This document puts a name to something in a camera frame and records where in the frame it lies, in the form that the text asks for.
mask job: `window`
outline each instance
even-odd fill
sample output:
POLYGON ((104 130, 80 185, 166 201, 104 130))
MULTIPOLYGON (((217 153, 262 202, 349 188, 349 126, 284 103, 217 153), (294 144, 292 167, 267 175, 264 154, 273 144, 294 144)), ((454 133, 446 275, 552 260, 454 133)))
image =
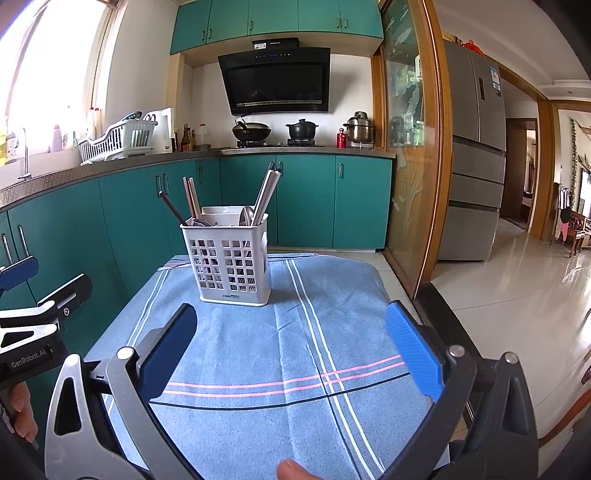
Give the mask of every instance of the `window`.
POLYGON ((108 12, 97 0, 33 0, 0 40, 0 112, 8 131, 27 129, 31 154, 47 151, 55 124, 83 133, 108 12))

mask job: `human hand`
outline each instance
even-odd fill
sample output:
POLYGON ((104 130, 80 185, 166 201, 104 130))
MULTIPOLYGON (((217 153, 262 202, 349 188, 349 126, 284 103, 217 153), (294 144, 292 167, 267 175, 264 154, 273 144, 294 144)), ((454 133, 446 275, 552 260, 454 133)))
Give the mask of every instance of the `human hand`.
POLYGON ((17 411, 17 418, 14 420, 14 430, 21 437, 29 442, 35 440, 39 428, 33 417, 33 408, 31 407, 31 393, 25 382, 15 385, 9 396, 10 405, 17 411))
POLYGON ((277 465, 277 480, 322 480, 308 473, 304 467, 293 460, 283 460, 277 465))

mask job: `countertop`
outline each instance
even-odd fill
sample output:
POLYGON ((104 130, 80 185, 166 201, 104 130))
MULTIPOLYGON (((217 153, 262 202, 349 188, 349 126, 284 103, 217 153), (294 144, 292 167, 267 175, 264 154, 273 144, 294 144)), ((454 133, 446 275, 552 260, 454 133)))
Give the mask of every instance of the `countertop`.
POLYGON ((215 148, 199 152, 161 153, 152 155, 138 155, 120 160, 102 161, 92 165, 68 168, 40 177, 35 177, 21 183, 0 190, 0 212, 8 210, 27 200, 41 196, 52 190, 67 185, 91 180, 115 172, 132 170, 150 165, 167 162, 191 160, 199 158, 224 157, 230 155, 261 155, 261 154, 289 154, 311 153, 326 155, 354 155, 358 157, 379 157, 395 159, 393 153, 377 151, 368 148, 334 148, 334 147, 260 147, 260 148, 215 148))

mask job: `refrigerator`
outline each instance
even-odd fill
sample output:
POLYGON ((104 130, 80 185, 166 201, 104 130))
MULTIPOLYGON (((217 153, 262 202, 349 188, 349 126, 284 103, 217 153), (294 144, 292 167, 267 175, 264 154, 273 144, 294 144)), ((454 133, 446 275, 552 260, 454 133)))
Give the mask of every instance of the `refrigerator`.
POLYGON ((505 181, 505 104, 499 66, 445 41, 452 87, 453 161, 438 260, 488 260, 505 181))

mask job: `kitchen sink faucet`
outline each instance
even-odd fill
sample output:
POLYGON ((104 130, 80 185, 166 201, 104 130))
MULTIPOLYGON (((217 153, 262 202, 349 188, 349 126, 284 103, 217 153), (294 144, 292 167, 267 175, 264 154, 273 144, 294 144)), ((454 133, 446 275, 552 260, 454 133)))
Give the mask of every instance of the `kitchen sink faucet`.
POLYGON ((21 141, 21 132, 25 137, 25 173, 23 176, 18 177, 19 180, 31 180, 31 178, 33 177, 33 175, 31 175, 31 173, 29 173, 29 147, 27 145, 27 131, 25 130, 25 127, 21 127, 21 129, 18 132, 18 137, 17 137, 17 144, 14 145, 14 148, 18 148, 18 144, 21 141))

